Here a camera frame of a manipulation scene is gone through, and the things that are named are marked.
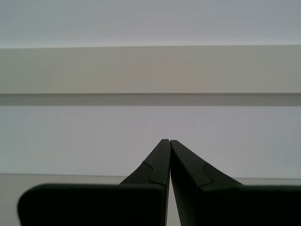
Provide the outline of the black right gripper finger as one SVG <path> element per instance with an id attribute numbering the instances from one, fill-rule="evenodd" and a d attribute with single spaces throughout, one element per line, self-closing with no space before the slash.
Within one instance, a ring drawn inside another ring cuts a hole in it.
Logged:
<path id="1" fill-rule="evenodd" d="M 299 226 L 301 187 L 244 185 L 177 140 L 171 180 L 182 226 Z"/>
<path id="2" fill-rule="evenodd" d="M 121 183 L 41 184 L 17 204 L 23 226 L 164 226 L 171 145 L 161 140 Z"/>

